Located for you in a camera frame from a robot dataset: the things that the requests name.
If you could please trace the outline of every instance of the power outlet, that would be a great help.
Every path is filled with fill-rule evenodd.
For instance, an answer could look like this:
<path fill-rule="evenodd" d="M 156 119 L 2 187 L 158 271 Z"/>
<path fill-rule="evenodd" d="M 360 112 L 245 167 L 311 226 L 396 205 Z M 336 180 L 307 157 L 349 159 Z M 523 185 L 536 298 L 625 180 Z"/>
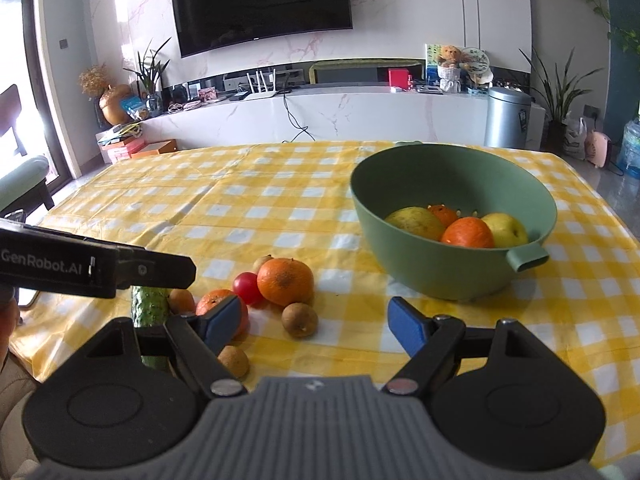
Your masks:
<path fill-rule="evenodd" d="M 593 119 L 594 121 L 598 120 L 600 116 L 600 109 L 595 106 L 584 105 L 584 110 L 582 111 L 582 115 L 588 119 Z"/>

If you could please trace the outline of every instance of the apple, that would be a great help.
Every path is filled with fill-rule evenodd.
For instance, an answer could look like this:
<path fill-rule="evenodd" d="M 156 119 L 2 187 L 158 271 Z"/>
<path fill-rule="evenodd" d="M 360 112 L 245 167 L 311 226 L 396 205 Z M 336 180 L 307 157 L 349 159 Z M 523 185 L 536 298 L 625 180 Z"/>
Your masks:
<path fill-rule="evenodd" d="M 494 235 L 496 248 L 505 249 L 529 243 L 529 236 L 524 225 L 507 213 L 489 213 L 482 217 Z"/>

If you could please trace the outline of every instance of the chair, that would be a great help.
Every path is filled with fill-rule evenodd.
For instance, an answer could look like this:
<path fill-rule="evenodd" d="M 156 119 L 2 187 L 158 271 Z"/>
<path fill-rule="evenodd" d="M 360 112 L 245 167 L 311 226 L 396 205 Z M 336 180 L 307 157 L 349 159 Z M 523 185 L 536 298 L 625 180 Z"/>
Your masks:
<path fill-rule="evenodd" d="M 7 167 L 0 166 L 0 218 L 7 213 L 24 209 L 27 214 L 35 211 L 40 204 L 47 210 L 54 206 L 46 177 L 49 173 L 49 161 L 44 155 L 27 155 L 18 136 L 16 121 L 22 105 L 18 87 L 11 85 L 0 94 L 0 137 L 12 129 L 17 148 Z"/>

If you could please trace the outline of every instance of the bowl handle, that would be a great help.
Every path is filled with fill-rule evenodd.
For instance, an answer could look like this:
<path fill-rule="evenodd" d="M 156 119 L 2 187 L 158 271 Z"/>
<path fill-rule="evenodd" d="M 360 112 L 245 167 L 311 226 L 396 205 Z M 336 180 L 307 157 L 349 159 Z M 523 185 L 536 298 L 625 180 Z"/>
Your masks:
<path fill-rule="evenodd" d="M 549 253 L 538 243 L 520 245 L 507 251 L 507 262 L 516 272 L 545 264 Z"/>

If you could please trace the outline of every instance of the cardboard box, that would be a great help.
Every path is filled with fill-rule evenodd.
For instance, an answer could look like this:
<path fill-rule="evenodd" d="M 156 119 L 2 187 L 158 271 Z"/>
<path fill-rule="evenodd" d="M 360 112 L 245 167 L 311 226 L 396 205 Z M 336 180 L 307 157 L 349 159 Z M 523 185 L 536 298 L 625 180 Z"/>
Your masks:
<path fill-rule="evenodd" d="M 146 145 L 138 152 L 132 153 L 131 158 L 141 158 L 149 155 L 160 155 L 161 153 L 173 153 L 178 151 L 178 144 L 175 139 L 161 140 Z"/>

